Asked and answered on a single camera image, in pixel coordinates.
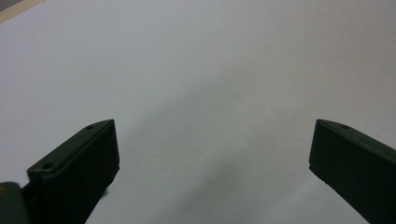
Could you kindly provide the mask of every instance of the wooden edge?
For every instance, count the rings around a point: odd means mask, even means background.
[[[9,7],[3,11],[0,11],[0,23],[7,21],[18,14],[26,11],[27,9],[34,7],[45,0],[23,0],[12,7]]]

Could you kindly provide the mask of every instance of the white table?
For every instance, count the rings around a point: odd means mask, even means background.
[[[48,0],[0,24],[0,182],[115,119],[87,223],[365,223],[308,170],[316,119],[396,147],[396,2]]]

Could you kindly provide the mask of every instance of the white surface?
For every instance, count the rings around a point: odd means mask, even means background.
[[[396,2],[48,0],[0,24],[0,181],[115,119],[88,223],[365,223],[308,170],[316,119],[396,147]]]

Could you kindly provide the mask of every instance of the dark object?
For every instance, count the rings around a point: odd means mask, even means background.
[[[396,151],[346,125],[318,120],[310,170],[370,223],[396,223]]]
[[[82,224],[120,164],[114,120],[82,129],[27,171],[30,183],[0,184],[0,224]]]

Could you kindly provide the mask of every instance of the screw hole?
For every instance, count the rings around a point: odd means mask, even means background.
[[[50,170],[53,167],[53,163],[47,163],[43,165],[44,170]]]

